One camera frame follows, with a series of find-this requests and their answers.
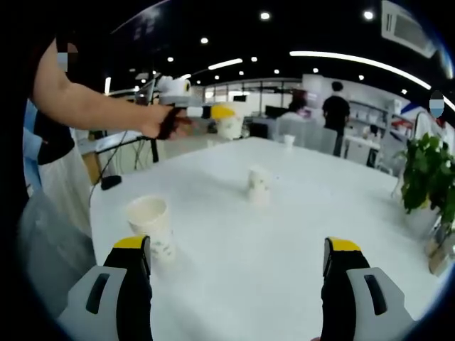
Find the black cable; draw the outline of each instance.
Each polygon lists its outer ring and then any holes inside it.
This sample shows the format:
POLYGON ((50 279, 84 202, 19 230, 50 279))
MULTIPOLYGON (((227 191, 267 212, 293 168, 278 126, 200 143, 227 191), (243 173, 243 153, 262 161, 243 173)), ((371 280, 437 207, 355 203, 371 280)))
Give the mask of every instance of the black cable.
POLYGON ((119 150, 120 146, 123 144, 123 140, 125 140, 125 137, 127 136, 127 133, 128 131, 125 130, 123 136, 122 136, 122 139, 120 140, 119 144, 117 144, 117 147, 115 147, 114 149, 114 152, 112 153, 112 155, 109 157, 109 159, 107 160, 106 162, 106 165, 103 167, 103 169, 101 170, 101 173, 100 173, 100 176, 98 177, 96 183, 93 185, 92 187, 92 190, 90 191, 90 196, 88 197, 88 205, 90 206, 90 202, 92 200, 92 195, 93 195, 93 191, 95 190, 95 187, 97 187, 97 184, 99 183, 99 181, 102 179, 102 176, 103 174, 105 173, 108 165, 110 164, 111 160, 114 158, 115 156, 115 153, 119 150))

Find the plant pot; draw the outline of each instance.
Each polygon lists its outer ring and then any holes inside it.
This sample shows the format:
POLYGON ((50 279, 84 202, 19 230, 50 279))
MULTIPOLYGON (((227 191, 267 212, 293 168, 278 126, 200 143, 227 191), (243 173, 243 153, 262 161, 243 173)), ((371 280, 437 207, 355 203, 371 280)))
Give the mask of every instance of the plant pot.
POLYGON ((405 215, 406 225, 416 238, 426 239, 436 224, 438 214, 437 208, 434 210, 431 210, 430 207, 417 208, 405 215))

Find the ceiling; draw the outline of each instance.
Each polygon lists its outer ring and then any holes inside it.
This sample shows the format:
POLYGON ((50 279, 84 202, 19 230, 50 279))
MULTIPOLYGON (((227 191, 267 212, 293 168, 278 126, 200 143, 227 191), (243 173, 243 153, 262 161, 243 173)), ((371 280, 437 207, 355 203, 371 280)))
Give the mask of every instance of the ceiling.
MULTIPOLYGON (((447 12, 415 2, 401 1, 404 6, 410 4, 408 9, 419 22, 430 31, 434 29, 454 55, 455 37, 447 12)), ((326 77, 360 82, 358 76, 363 75, 362 82, 367 85, 396 94, 406 89, 403 97, 427 106, 427 90, 392 72, 346 60, 289 55, 293 50, 309 50, 344 53, 391 65, 440 89, 455 102, 455 81, 447 79, 437 54, 426 59, 381 37, 380 1, 170 0, 134 17, 155 3, 132 0, 112 8, 106 2, 99 9, 75 12, 75 40, 85 83, 102 91, 105 77, 110 76, 111 91, 133 88, 141 86, 135 80, 138 73, 151 75, 156 70, 174 77, 189 73, 193 84, 199 80, 201 85, 213 85, 274 77, 275 69, 279 77, 300 78, 317 67, 326 77), (363 18, 366 9, 375 14, 372 21, 363 18), (259 19, 262 11, 270 13, 268 21, 259 19), (201 44, 202 37, 208 39, 207 44, 201 44), (253 63, 251 57, 258 61, 253 63), (209 65, 235 58, 242 58, 243 63, 208 70, 209 65)))

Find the paper cup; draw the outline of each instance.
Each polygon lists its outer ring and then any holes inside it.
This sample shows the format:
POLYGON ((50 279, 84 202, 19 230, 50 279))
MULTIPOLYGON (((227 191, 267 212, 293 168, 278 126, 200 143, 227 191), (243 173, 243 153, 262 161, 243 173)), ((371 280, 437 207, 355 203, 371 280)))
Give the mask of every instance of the paper cup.
POLYGON ((270 203, 270 173, 258 166, 250 168, 248 175, 248 200, 257 206, 267 206, 270 203))
POLYGON ((147 195, 133 200, 127 206, 127 218, 134 233, 150 236, 151 255, 154 258, 160 261, 175 258, 176 247, 163 199, 147 195))
POLYGON ((224 102, 217 103, 234 111, 235 116, 217 121, 218 135, 233 140, 242 135, 243 119, 247 116, 247 106, 242 102, 224 102))
POLYGON ((291 150, 295 140, 296 137, 294 135, 284 135, 284 145, 286 146, 286 149, 291 150))

